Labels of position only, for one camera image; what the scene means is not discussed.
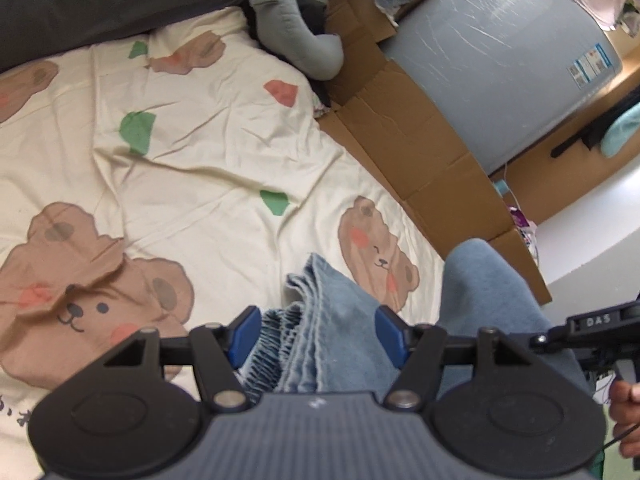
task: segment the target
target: gray ribbed surface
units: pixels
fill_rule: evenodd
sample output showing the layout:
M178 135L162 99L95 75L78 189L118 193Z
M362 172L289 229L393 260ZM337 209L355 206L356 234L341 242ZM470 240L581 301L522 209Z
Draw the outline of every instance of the gray ribbed surface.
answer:
M369 394L264 396L220 416L188 459L150 480L492 480L448 455L415 415ZM593 480L580 472L566 480ZM48 475L44 480L63 480Z

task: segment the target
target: blue denim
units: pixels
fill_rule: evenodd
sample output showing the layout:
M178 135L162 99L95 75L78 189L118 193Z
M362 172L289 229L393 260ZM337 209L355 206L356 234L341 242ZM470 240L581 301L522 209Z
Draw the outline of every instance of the blue denim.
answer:
M369 390L381 399L398 371L376 337L379 303L318 254L302 274L290 274L285 286L296 299L263 315L260 338L242 371L250 398L255 402L265 392ZM460 244L446 259L438 325L451 335L469 336L481 326L505 333L550 328L527 283L482 240ZM572 352L544 359L588 390ZM468 381L471 373L471 367L447 367L439 395Z

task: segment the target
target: gray neck pillow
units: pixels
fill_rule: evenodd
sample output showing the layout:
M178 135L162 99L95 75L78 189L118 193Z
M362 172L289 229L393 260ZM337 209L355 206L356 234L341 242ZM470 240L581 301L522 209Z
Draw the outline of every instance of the gray neck pillow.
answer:
M326 6L327 0L311 0ZM311 79L328 81L342 67L340 37L315 36L306 26L296 0L249 0L256 13L258 39L269 50L284 56Z

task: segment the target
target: bed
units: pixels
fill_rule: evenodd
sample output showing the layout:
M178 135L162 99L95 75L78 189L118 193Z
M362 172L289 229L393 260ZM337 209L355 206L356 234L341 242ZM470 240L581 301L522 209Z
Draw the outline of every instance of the bed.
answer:
M441 258L239 7L0 74L0 198L1 480L38 477L48 390L142 326L286 306L310 253L408 322L438 317Z

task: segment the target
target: white wall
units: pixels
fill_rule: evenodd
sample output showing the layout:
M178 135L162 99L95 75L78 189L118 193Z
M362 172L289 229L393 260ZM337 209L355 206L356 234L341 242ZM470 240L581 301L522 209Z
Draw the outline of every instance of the white wall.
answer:
M640 156L538 228L552 322L640 292Z

